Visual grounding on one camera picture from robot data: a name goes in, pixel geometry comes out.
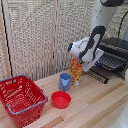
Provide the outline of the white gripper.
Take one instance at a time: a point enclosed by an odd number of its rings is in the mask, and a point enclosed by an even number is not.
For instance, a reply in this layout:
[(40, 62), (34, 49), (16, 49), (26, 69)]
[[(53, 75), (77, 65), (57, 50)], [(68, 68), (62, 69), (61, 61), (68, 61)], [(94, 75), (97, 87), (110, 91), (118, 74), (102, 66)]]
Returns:
[(85, 62), (82, 64), (82, 70), (87, 72), (103, 55), (104, 51), (101, 49), (97, 49), (95, 52), (95, 58), (91, 62)]

